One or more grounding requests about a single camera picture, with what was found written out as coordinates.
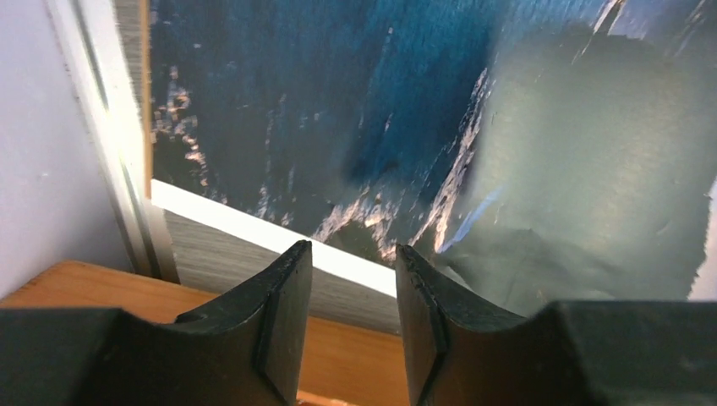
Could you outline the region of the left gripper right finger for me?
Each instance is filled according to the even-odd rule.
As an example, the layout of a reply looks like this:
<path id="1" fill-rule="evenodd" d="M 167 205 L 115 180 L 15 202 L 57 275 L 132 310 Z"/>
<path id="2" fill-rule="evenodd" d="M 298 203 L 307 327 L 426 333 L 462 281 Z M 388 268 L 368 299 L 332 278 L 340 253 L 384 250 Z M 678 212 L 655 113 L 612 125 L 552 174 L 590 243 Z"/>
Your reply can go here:
<path id="1" fill-rule="evenodd" d="M 713 405 L 713 302 L 558 301 L 521 317 L 396 248 L 412 405 Z"/>

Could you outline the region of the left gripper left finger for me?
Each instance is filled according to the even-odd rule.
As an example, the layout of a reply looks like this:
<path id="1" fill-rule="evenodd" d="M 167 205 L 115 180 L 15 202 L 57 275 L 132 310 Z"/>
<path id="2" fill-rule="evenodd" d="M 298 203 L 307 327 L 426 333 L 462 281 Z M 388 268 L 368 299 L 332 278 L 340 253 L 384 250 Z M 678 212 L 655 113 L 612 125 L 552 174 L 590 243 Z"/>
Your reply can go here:
<path id="1" fill-rule="evenodd" d="M 312 247 L 173 323 L 119 308 L 4 309 L 4 405 L 292 405 L 308 320 Z"/>

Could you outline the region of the landscape photo print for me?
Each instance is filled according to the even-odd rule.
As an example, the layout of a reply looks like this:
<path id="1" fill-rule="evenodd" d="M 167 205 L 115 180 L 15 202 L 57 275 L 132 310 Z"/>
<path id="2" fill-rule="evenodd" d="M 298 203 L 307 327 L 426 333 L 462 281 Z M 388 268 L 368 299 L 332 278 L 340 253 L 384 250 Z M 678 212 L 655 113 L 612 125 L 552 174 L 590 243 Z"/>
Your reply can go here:
<path id="1" fill-rule="evenodd" d="M 396 295 L 716 297 L 713 1 L 153 1 L 153 201 Z"/>

